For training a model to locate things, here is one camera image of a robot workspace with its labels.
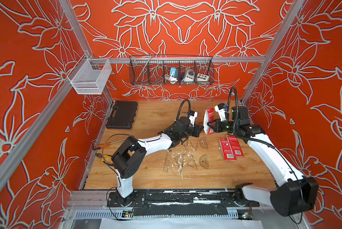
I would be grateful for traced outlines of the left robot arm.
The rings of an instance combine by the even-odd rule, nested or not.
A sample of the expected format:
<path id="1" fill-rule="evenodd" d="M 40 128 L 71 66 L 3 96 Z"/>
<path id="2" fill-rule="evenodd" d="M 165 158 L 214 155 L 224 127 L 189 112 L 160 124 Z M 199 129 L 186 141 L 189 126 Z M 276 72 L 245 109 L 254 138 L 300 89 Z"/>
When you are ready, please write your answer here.
<path id="1" fill-rule="evenodd" d="M 191 110 L 191 102 L 181 102 L 175 121 L 156 137 L 137 139 L 130 135 L 111 156 L 111 167 L 117 174 L 117 194 L 125 199 L 133 194 L 133 176 L 144 158 L 152 153 L 183 145 L 189 137 L 199 137 L 203 127 L 195 124 L 198 113 Z"/>

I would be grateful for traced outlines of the clear triangle ruler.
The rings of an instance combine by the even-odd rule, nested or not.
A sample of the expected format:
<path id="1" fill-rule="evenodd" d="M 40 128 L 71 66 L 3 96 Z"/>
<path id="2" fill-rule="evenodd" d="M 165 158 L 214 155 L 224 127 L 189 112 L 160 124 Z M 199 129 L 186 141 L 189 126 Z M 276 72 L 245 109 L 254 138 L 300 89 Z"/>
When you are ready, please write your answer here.
<path id="1" fill-rule="evenodd" d="M 194 170 L 198 170 L 197 162 L 193 156 L 187 156 L 184 159 L 184 165 L 189 166 Z"/>
<path id="2" fill-rule="evenodd" d="M 190 151 L 196 151 L 198 149 L 199 146 L 199 138 L 188 138 L 184 143 L 183 143 L 183 147 L 186 150 L 190 150 Z"/>

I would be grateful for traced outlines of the clear protractor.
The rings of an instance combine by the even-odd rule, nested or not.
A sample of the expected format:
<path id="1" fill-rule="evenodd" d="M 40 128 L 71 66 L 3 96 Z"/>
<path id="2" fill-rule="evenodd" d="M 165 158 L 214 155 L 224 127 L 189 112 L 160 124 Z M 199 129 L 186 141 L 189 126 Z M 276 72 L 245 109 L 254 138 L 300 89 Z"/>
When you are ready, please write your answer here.
<path id="1" fill-rule="evenodd" d="M 199 164 L 204 169 L 209 169 L 208 156 L 206 154 L 199 157 Z"/>
<path id="2" fill-rule="evenodd" d="M 207 141 L 207 137 L 202 137 L 199 139 L 199 144 L 203 149 L 208 150 L 209 149 L 209 145 L 208 145 L 208 141 Z"/>

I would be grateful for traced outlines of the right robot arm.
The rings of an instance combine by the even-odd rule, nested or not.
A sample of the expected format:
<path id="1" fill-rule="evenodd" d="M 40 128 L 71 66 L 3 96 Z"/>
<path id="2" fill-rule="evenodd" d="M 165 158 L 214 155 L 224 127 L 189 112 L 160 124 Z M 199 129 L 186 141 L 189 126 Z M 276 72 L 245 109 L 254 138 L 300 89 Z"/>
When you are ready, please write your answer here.
<path id="1" fill-rule="evenodd" d="M 255 201 L 273 207 L 284 217 L 314 209 L 319 190 L 315 178 L 296 169 L 273 145 L 265 130 L 251 123 L 247 107 L 238 103 L 236 87 L 231 87 L 229 96 L 235 98 L 235 106 L 231 107 L 229 103 L 216 105 L 219 118 L 210 121 L 208 114 L 204 116 L 205 133 L 226 132 L 243 140 L 262 159 L 277 184 L 274 189 L 252 183 L 237 185 L 233 195 L 236 205 L 243 207 Z"/>

